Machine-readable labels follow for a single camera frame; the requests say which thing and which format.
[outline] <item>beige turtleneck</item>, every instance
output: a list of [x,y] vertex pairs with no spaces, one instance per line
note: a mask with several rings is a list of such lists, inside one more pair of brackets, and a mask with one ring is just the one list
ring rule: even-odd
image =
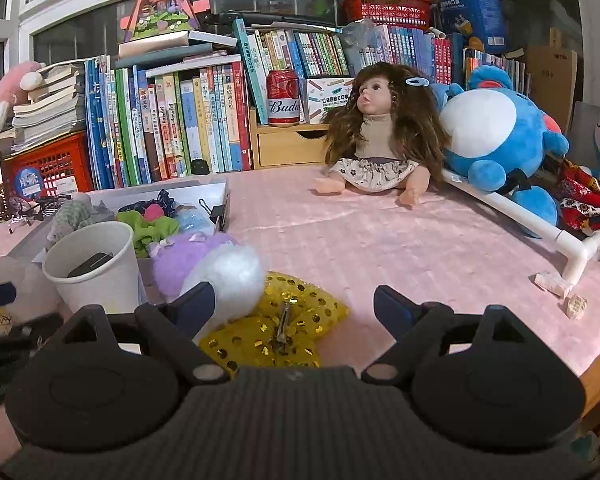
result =
[[356,149],[357,158],[400,159],[392,148],[395,141],[391,114],[365,115],[360,134],[364,140]]

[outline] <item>doll's hair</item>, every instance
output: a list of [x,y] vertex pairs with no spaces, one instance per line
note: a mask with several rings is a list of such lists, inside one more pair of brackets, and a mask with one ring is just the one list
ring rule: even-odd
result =
[[406,80],[421,77],[406,65],[378,62],[363,68],[353,81],[347,104],[332,108],[324,116],[329,124],[325,162],[332,166],[340,158],[352,157],[356,143],[362,141],[362,112],[358,109],[360,86],[374,77],[385,77],[392,97],[391,115],[394,137],[405,160],[415,160],[426,166],[433,179],[442,180],[444,148],[451,137],[445,131],[436,107],[436,98],[429,87],[407,85]]

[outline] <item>hair clip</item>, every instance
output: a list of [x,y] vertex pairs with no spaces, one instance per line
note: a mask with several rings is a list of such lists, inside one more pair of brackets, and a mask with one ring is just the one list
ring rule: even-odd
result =
[[404,82],[409,86],[429,86],[429,80],[424,77],[411,77]]

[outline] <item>white pvc pipe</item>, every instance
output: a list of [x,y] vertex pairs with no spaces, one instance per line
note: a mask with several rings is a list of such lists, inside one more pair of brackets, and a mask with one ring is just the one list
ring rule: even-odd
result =
[[600,257],[600,231],[592,232],[585,240],[578,240],[572,234],[542,220],[506,196],[476,189],[465,178],[451,171],[443,170],[443,177],[449,184],[500,211],[543,240],[550,241],[558,252],[566,256],[567,265],[562,272],[562,278],[572,285],[576,285],[580,280],[587,262]]

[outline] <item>red can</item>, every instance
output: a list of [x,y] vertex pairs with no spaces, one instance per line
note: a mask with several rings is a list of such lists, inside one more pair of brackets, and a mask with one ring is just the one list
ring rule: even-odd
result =
[[293,70],[272,70],[267,76],[267,110],[272,126],[293,126],[300,122],[298,74]]

